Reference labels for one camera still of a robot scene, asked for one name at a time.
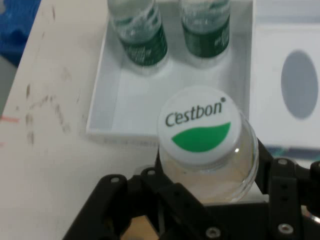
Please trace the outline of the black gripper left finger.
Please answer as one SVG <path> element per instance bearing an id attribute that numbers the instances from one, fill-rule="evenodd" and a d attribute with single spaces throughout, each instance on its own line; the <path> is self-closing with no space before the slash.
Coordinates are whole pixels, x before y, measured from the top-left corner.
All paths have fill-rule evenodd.
<path id="1" fill-rule="evenodd" d="M 145 216 L 160 240 L 225 240 L 226 227 L 182 184 L 153 167 L 126 179 L 102 177 L 64 235 L 65 240 L 119 240 Z"/>

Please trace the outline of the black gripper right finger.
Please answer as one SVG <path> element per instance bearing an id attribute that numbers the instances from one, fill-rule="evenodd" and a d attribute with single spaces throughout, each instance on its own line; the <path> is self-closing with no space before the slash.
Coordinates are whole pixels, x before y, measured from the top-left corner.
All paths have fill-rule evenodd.
<path id="1" fill-rule="evenodd" d="M 320 167 L 310 168 L 288 158 L 274 158 L 258 142 L 255 183 L 268 195 L 268 237 L 272 240 L 318 240 L 320 225 L 302 213 L 302 207 L 320 216 Z"/>

